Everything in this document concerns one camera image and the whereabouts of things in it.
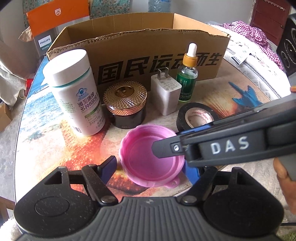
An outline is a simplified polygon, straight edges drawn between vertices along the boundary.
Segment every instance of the pink checkered cloth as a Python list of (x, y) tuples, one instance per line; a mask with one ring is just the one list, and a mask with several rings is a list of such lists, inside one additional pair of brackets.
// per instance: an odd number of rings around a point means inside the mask
[(251, 27), (243, 21), (224, 23), (223, 27), (230, 29), (242, 36), (245, 36), (247, 39), (256, 43), (260, 47), (260, 49), (269, 57), (269, 59), (275, 62), (281, 70), (284, 69), (278, 55), (271, 50), (266, 35), (264, 32), (262, 32), (261, 29)]

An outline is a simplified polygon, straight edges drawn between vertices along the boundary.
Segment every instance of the philips logo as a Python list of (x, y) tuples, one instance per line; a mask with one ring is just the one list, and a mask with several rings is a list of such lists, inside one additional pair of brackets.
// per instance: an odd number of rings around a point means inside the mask
[(42, 48), (43, 46), (50, 44), (52, 42), (52, 38), (50, 37), (50, 35), (38, 40), (39, 46), (40, 48)]

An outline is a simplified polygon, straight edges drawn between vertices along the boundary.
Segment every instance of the human hand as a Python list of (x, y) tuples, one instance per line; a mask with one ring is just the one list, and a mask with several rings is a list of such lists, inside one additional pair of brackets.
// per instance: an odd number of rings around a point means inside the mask
[(274, 170), (290, 211), (296, 215), (296, 182), (291, 180), (287, 170), (278, 158), (274, 159)]

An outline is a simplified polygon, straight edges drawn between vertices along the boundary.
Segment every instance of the water bottle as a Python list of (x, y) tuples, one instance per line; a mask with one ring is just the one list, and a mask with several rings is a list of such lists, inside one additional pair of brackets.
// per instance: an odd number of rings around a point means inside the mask
[(148, 12), (170, 12), (170, 0), (149, 0)]

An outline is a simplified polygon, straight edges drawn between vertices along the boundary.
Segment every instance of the metal screw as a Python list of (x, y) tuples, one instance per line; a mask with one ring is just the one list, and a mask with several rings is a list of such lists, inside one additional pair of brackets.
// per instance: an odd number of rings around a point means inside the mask
[(179, 148), (178, 145), (174, 145), (174, 150), (175, 150), (175, 151), (179, 151), (179, 149), (180, 149), (180, 148)]
[(195, 196), (187, 195), (182, 198), (183, 202), (185, 203), (195, 203), (197, 198)]
[(115, 200), (116, 200), (116, 197), (114, 197), (114, 196), (103, 196), (101, 198), (101, 201), (103, 203), (113, 203)]

